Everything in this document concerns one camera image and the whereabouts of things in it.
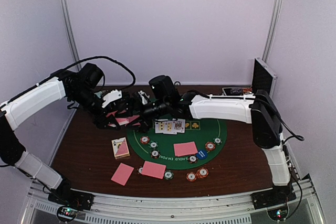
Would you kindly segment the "red card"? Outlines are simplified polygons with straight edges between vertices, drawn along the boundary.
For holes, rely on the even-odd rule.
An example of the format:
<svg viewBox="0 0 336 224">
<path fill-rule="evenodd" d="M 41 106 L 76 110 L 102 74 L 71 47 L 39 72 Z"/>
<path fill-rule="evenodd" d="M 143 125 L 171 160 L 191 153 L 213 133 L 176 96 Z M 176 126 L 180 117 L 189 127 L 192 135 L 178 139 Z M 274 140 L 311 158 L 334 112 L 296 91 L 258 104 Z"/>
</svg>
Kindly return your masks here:
<svg viewBox="0 0 336 224">
<path fill-rule="evenodd" d="M 125 186 L 127 181 L 129 180 L 134 168 L 124 163 L 120 163 L 118 168 L 115 170 L 113 176 L 111 177 L 111 181 Z"/>
<path fill-rule="evenodd" d="M 176 157 L 193 155 L 198 152 L 197 146 L 194 141 L 186 143 L 175 143 L 174 154 Z"/>
<path fill-rule="evenodd" d="M 142 175 L 163 179 L 165 170 L 165 165 L 145 161 L 142 167 Z"/>
</svg>

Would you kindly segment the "aluminium frame post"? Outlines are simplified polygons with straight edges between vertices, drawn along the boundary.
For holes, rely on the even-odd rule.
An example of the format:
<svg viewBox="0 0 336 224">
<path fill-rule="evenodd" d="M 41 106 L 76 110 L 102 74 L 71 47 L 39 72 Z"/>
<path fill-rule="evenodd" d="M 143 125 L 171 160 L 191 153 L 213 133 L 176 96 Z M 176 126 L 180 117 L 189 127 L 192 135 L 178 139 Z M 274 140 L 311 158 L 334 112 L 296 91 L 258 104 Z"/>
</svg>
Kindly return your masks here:
<svg viewBox="0 0 336 224">
<path fill-rule="evenodd" d="M 71 25 L 67 0 L 60 0 L 60 5 L 61 5 L 62 15 L 63 15 L 64 23 L 65 23 L 66 35 L 67 35 L 67 40 L 68 40 L 68 44 L 70 47 L 70 52 L 71 52 L 74 63 L 76 63 L 80 59 L 79 59 L 78 50 L 77 50 L 77 46 L 75 42 L 74 32 L 73 32 L 72 25 Z"/>
<path fill-rule="evenodd" d="M 266 43 L 265 43 L 265 47 L 264 47 L 264 52 L 263 52 L 263 55 L 262 55 L 262 60 L 265 63 L 268 62 L 270 52 L 271 52 L 271 48 L 272 48 L 272 44 L 274 42 L 276 27 L 277 27 L 278 20 L 279 20 L 279 17 L 280 17 L 282 3 L 283 3 L 283 0 L 274 0 L 270 25 L 269 25 L 269 29 L 268 29 L 268 35 L 267 35 L 267 39 L 266 39 Z"/>
</svg>

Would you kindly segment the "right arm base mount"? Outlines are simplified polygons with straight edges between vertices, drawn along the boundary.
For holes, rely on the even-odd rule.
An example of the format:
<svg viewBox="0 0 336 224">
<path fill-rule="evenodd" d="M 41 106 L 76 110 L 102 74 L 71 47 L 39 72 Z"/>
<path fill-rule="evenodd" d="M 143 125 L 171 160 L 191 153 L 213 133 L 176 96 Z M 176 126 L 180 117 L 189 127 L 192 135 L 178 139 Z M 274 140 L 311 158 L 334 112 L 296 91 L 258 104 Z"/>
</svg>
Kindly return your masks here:
<svg viewBox="0 0 336 224">
<path fill-rule="evenodd" d="M 296 194 L 294 192 L 286 192 L 284 190 L 271 190 L 260 191 L 251 194 L 251 199 L 254 209 L 269 208 L 276 205 L 285 204 L 289 201 L 295 200 Z"/>
</svg>

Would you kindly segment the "orange chip stack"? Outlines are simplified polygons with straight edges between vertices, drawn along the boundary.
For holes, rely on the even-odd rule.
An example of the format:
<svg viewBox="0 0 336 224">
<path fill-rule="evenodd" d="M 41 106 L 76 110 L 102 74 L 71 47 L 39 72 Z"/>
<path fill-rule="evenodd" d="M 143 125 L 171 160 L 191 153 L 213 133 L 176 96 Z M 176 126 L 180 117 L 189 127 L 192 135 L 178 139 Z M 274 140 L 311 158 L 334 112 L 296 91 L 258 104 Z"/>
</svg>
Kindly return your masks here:
<svg viewBox="0 0 336 224">
<path fill-rule="evenodd" d="M 203 179 L 203 178 L 206 178 L 209 175 L 209 171 L 208 171 L 207 168 L 202 167 L 202 168 L 197 170 L 196 174 L 197 174 L 198 178 Z"/>
</svg>

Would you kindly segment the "round green poker mat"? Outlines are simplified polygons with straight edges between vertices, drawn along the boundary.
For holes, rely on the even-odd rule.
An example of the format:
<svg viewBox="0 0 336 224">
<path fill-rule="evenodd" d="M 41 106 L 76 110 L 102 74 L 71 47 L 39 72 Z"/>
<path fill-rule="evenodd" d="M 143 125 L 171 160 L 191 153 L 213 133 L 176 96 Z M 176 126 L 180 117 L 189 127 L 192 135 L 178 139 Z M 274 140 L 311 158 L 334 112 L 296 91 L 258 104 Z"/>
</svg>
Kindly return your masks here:
<svg viewBox="0 0 336 224">
<path fill-rule="evenodd" d="M 152 128 L 146 133 L 127 130 L 128 146 L 143 160 L 165 165 L 167 169 L 187 170 L 203 166 L 213 160 L 223 149 L 227 139 L 226 121 L 218 119 L 187 120 L 185 124 L 187 126 L 185 132 L 177 133 L 175 135 L 164 133 L 156 134 L 155 124 L 153 124 Z M 141 144 L 140 138 L 142 136 L 148 136 L 150 142 L 157 142 L 158 147 L 155 149 L 150 148 L 150 142 L 148 144 Z M 213 142 L 216 137 L 221 138 L 222 144 L 216 145 Z M 195 142 L 198 151 L 207 151 L 205 148 L 207 142 L 213 142 L 216 145 L 216 148 L 213 151 L 207 151 L 208 157 L 205 160 L 198 159 L 194 164 L 188 162 L 187 156 L 175 156 L 173 146 L 175 143 L 192 141 Z M 151 152 L 153 150 L 158 150 L 160 152 L 159 158 L 153 159 L 151 157 Z"/>
</svg>

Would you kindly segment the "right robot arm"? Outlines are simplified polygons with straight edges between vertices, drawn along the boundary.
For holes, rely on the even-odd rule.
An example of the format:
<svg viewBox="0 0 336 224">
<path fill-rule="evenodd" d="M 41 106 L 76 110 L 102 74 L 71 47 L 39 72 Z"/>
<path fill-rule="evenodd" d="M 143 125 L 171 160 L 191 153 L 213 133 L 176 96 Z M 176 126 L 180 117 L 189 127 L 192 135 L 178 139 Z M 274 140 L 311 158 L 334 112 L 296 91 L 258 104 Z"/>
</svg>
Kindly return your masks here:
<svg viewBox="0 0 336 224">
<path fill-rule="evenodd" d="M 171 115 L 180 119 L 220 119 L 252 125 L 253 141 L 266 155 L 275 188 L 269 192 L 272 203 L 279 204 L 289 196 L 290 171 L 283 149 L 281 116 L 264 90 L 256 94 L 225 96 L 203 94 L 190 90 L 179 94 L 169 76 L 161 75 L 150 80 L 155 99 L 146 93 L 129 95 L 124 90 L 113 90 L 110 101 L 116 115 L 122 118 L 137 115 L 130 125 L 139 123 L 147 131 L 155 119 Z"/>
</svg>

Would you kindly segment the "black chips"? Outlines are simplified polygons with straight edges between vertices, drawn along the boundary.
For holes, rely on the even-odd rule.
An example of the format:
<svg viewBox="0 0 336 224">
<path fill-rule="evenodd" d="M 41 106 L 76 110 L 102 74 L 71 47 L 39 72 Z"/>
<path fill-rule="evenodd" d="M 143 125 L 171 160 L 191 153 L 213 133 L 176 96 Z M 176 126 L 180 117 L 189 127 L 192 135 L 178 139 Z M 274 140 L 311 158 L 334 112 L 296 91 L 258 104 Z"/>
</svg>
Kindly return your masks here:
<svg viewBox="0 0 336 224">
<path fill-rule="evenodd" d="M 151 152 L 151 157 L 152 157 L 153 159 L 157 159 L 157 158 L 159 158 L 159 157 L 160 157 L 160 152 L 159 152 L 158 150 L 153 150 L 153 151 Z"/>
<path fill-rule="evenodd" d="M 196 155 L 191 155 L 188 157 L 188 162 L 191 163 L 191 164 L 194 164 L 196 163 L 198 160 L 197 156 Z"/>
</svg>

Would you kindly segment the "jack of diamonds card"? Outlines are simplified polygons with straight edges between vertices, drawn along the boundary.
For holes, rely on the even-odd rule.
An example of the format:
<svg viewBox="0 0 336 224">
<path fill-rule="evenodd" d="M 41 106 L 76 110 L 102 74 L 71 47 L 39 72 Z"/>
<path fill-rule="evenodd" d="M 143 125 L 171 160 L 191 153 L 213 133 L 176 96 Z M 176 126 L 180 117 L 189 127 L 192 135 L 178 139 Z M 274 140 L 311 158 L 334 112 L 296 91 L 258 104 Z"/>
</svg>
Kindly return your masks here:
<svg viewBox="0 0 336 224">
<path fill-rule="evenodd" d="M 185 119 L 177 119 L 173 121 L 173 132 L 176 134 L 185 132 Z"/>
</svg>

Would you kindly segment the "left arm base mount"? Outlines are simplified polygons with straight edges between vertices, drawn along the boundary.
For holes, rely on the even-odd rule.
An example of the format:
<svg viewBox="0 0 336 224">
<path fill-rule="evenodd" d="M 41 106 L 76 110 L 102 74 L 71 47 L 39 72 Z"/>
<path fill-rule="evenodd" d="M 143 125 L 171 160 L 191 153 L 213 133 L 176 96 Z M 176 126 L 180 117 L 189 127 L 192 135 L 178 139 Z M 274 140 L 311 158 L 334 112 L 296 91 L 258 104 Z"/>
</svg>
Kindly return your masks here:
<svg viewBox="0 0 336 224">
<path fill-rule="evenodd" d="M 75 190 L 68 190 L 61 192 L 59 190 L 52 190 L 48 196 L 48 200 L 58 203 L 60 205 L 70 206 L 77 210 L 90 210 L 93 204 L 94 195 L 90 193 L 83 193 Z"/>
</svg>

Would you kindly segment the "right aluminium frame post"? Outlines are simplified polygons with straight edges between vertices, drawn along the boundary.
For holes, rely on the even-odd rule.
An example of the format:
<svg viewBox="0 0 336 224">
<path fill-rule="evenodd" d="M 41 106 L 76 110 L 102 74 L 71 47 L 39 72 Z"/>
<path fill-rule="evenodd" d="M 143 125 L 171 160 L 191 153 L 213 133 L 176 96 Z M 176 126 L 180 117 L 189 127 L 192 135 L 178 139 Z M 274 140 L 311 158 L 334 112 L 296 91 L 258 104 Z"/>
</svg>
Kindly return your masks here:
<svg viewBox="0 0 336 224">
<path fill-rule="evenodd" d="M 262 60 L 265 63 L 268 62 L 270 52 L 271 52 L 271 48 L 272 48 L 272 44 L 274 42 L 276 27 L 277 27 L 278 20 L 279 20 L 279 17 L 280 17 L 282 3 L 283 3 L 283 0 L 274 0 L 270 25 L 269 25 L 269 29 L 268 29 L 268 35 L 267 35 L 267 39 L 266 39 L 266 43 L 265 43 L 265 47 L 264 47 L 264 52 L 263 52 L 263 55 L 262 55 Z"/>
</svg>

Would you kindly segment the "left aluminium frame post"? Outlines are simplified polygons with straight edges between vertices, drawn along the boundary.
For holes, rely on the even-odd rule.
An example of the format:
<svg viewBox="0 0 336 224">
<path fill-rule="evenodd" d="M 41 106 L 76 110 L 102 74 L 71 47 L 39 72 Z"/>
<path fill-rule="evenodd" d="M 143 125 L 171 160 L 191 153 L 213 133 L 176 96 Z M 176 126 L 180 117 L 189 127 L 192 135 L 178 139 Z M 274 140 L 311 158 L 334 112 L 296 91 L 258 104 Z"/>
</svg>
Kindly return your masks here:
<svg viewBox="0 0 336 224">
<path fill-rule="evenodd" d="M 78 50 L 77 50 L 77 46 L 75 42 L 74 32 L 73 32 L 72 25 L 71 25 L 67 0 L 60 0 L 60 5 L 61 5 L 62 15 L 63 15 L 64 23 L 65 23 L 66 35 L 67 35 L 67 40 L 68 40 L 68 44 L 70 47 L 70 52 L 71 52 L 74 63 L 76 63 L 80 59 L 79 59 Z"/>
</svg>

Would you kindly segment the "red chips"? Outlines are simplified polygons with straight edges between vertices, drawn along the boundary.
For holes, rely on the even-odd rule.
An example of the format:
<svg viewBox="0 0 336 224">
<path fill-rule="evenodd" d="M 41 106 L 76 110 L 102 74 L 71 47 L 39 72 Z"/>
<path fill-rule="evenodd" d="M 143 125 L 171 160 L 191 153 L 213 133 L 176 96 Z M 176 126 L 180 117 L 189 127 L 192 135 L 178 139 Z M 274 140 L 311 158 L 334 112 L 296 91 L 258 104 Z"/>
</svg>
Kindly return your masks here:
<svg viewBox="0 0 336 224">
<path fill-rule="evenodd" d="M 186 179 L 189 182 L 194 182 L 194 181 L 197 180 L 197 175 L 194 172 L 189 172 L 189 173 L 186 174 Z"/>
<path fill-rule="evenodd" d="M 216 145 L 213 142 L 207 142 L 205 148 L 207 151 L 213 151 L 216 148 Z"/>
<path fill-rule="evenodd" d="M 148 136 L 142 136 L 140 138 L 140 143 L 141 144 L 148 144 L 150 142 L 150 138 Z"/>
</svg>

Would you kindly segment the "three of spades card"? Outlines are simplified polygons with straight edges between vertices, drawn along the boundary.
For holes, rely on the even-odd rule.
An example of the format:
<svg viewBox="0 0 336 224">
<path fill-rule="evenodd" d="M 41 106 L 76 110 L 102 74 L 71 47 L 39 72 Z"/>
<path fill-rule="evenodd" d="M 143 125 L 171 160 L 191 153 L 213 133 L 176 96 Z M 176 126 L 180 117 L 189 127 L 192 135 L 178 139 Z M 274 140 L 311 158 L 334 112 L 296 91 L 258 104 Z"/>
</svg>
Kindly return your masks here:
<svg viewBox="0 0 336 224">
<path fill-rule="evenodd" d="M 164 133 L 166 128 L 166 122 L 164 121 L 155 121 L 155 133 L 160 134 Z"/>
</svg>

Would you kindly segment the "black white chip stack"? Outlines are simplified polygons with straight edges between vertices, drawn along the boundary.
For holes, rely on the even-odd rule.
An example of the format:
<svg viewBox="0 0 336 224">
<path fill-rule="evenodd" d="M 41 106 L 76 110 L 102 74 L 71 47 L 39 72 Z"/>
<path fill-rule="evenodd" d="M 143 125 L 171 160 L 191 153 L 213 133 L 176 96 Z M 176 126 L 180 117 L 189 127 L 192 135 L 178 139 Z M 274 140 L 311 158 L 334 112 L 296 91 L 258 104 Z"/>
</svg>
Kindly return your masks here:
<svg viewBox="0 0 336 224">
<path fill-rule="evenodd" d="M 139 167 L 139 168 L 137 169 L 137 172 L 138 172 L 138 174 L 140 174 L 140 175 L 142 175 L 142 171 L 143 171 L 143 167 Z"/>
</svg>

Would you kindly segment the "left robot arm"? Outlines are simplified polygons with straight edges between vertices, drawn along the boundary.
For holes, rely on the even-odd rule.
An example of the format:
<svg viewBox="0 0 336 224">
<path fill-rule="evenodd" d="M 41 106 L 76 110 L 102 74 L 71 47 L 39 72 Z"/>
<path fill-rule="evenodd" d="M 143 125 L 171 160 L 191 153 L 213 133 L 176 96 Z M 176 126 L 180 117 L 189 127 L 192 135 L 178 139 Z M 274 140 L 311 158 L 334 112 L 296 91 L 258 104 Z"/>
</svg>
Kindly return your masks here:
<svg viewBox="0 0 336 224">
<path fill-rule="evenodd" d="M 111 112 L 112 103 L 122 97 L 122 92 L 112 90 L 102 98 L 95 95 L 94 89 L 102 77 L 102 70 L 91 63 L 86 64 L 79 72 L 59 70 L 24 93 L 1 104 L 1 160 L 55 189 L 56 198 L 64 205 L 71 205 L 75 201 L 75 192 L 61 185 L 62 176 L 29 153 L 14 132 L 29 117 L 63 98 L 78 103 L 90 112 L 98 128 L 106 129 L 109 124 L 119 127 Z"/>
</svg>

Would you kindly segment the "aluminium poker chip case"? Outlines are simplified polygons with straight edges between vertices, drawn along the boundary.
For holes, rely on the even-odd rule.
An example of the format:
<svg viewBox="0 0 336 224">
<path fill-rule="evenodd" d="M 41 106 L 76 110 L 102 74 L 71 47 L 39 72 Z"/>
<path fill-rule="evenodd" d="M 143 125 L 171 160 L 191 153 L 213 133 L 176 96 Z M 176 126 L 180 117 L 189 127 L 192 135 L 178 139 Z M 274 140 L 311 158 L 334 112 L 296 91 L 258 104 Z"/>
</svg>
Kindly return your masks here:
<svg viewBox="0 0 336 224">
<path fill-rule="evenodd" d="M 222 88 L 222 94 L 236 96 L 243 94 L 255 94 L 258 90 L 265 90 L 270 96 L 273 95 L 277 74 L 261 59 L 254 59 L 253 77 L 250 85 L 232 86 Z"/>
</svg>

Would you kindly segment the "aluminium front rail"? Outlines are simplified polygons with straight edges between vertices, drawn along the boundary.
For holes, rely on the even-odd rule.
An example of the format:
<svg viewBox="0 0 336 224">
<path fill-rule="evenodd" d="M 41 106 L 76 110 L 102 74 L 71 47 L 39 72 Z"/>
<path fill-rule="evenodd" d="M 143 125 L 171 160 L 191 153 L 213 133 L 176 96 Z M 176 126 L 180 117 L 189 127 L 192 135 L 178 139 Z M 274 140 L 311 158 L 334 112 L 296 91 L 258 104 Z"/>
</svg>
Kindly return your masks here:
<svg viewBox="0 0 336 224">
<path fill-rule="evenodd" d="M 70 223 L 327 223 L 314 186 L 301 180 L 302 201 L 284 222 L 271 219 L 270 208 L 256 209 L 254 192 L 190 197 L 144 198 L 92 193 L 91 210 L 78 212 Z M 18 223 L 62 223 L 59 205 L 48 201 L 40 183 L 33 182 Z"/>
</svg>

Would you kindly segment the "red playing card deck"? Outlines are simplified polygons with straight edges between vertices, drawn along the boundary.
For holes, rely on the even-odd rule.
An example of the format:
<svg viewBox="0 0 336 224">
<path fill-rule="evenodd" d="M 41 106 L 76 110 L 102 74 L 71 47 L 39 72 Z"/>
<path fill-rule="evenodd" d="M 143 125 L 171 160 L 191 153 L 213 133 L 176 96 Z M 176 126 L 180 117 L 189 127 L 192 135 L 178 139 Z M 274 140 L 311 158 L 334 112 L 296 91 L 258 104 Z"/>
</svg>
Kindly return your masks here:
<svg viewBox="0 0 336 224">
<path fill-rule="evenodd" d="M 107 117 L 110 117 L 110 116 L 114 116 L 115 112 L 111 112 L 109 114 L 107 114 Z M 133 120 L 137 119 L 139 116 L 138 115 L 134 115 L 134 116 L 129 116 L 129 117 L 126 117 L 126 118 L 115 118 L 116 121 L 119 123 L 120 126 L 122 125 L 127 125 L 128 123 L 132 122 Z M 115 124 L 113 123 L 109 123 L 108 126 L 110 127 L 116 127 Z"/>
</svg>

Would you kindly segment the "blue small blind button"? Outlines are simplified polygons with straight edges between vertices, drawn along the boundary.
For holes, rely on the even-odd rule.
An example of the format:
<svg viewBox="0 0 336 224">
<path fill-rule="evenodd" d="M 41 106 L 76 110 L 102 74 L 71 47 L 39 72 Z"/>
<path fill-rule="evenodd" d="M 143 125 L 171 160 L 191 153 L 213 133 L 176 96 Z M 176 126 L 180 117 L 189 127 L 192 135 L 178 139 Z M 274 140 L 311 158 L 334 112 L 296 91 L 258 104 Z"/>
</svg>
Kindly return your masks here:
<svg viewBox="0 0 336 224">
<path fill-rule="evenodd" d="M 200 160 L 205 160 L 208 157 L 207 151 L 205 150 L 199 150 L 196 153 L 196 157 Z"/>
</svg>

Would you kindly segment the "seven of diamonds card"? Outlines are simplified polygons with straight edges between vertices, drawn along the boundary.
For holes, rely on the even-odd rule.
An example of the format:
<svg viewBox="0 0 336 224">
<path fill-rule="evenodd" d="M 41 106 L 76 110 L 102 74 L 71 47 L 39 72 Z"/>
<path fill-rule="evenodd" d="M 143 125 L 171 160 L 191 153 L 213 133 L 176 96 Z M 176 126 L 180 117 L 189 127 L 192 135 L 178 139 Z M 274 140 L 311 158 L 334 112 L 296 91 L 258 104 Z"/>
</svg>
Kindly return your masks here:
<svg viewBox="0 0 336 224">
<path fill-rule="evenodd" d="M 166 121 L 164 122 L 164 134 L 177 134 L 175 130 L 175 122 L 174 121 Z"/>
</svg>

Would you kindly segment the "playing card box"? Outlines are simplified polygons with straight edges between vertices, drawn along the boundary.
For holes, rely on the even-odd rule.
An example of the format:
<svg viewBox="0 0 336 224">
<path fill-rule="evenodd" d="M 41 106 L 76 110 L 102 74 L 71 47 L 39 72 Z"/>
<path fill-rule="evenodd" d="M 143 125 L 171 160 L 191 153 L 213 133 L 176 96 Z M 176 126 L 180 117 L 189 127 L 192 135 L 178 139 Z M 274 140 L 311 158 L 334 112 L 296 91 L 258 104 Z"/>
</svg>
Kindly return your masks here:
<svg viewBox="0 0 336 224">
<path fill-rule="evenodd" d="M 130 156 L 127 139 L 125 137 L 112 140 L 111 144 L 115 159 L 121 159 Z"/>
</svg>

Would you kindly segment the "green chips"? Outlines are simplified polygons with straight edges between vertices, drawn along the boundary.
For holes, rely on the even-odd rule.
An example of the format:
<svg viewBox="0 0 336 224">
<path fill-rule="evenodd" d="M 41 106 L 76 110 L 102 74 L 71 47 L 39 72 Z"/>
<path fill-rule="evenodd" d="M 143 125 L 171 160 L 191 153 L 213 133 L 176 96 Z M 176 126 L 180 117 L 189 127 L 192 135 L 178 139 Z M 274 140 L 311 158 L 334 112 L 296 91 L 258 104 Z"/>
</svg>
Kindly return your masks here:
<svg viewBox="0 0 336 224">
<path fill-rule="evenodd" d="M 221 140 L 221 138 L 219 138 L 219 137 L 214 138 L 213 142 L 214 142 L 216 145 L 220 145 L 220 144 L 222 144 L 222 140 Z"/>
<path fill-rule="evenodd" d="M 149 146 L 150 146 L 150 148 L 155 149 L 155 148 L 158 147 L 158 143 L 155 142 L 155 141 L 152 141 L 152 142 L 149 143 Z"/>
</svg>

